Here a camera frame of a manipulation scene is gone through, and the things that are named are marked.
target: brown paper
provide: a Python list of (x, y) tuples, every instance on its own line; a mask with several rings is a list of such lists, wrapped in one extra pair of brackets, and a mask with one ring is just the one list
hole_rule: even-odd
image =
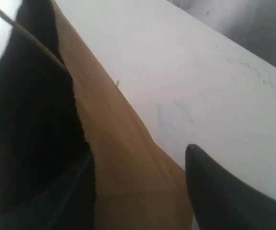
[(184, 170), (154, 143), (55, 3), (54, 10), (59, 50), (95, 159), (95, 229), (190, 229)]

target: cable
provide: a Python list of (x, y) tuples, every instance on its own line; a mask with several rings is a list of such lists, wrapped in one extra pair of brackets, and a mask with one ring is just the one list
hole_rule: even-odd
[(6, 15), (2, 10), (0, 10), (0, 18), (12, 25), (21, 35), (30, 40), (34, 45), (41, 49), (45, 55), (47, 55), (51, 60), (53, 60), (60, 68), (65, 71), (68, 71), (64, 64), (62, 64), (59, 59), (48, 49), (46, 48), (37, 38), (35, 38), (30, 32), (28, 32), (23, 26), (12, 20), (8, 15)]

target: black fabric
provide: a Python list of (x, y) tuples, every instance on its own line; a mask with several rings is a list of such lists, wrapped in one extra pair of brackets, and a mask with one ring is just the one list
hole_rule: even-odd
[(275, 200), (237, 179), (197, 145), (188, 146), (185, 163), (188, 193), (201, 230), (276, 229)]
[[(49, 0), (23, 0), (16, 21), (63, 62)], [(57, 208), (74, 179), (73, 175), (60, 177), (78, 159), (91, 155), (77, 115), (71, 76), (12, 30), (0, 59), (0, 229), (11, 229), (11, 223), (15, 223), (13, 229), (22, 229), (27, 221), (37, 226), (37, 221), (49, 218), (45, 212)], [(95, 178), (90, 159), (80, 179), (84, 183), (75, 185), (80, 200), (72, 197), (67, 204), (71, 212), (64, 208), (61, 213), (76, 217), (61, 218), (54, 225), (70, 227), (75, 219), (80, 226), (93, 228)], [(57, 180), (54, 192), (47, 191)], [(35, 197), (41, 208), (30, 202)]]

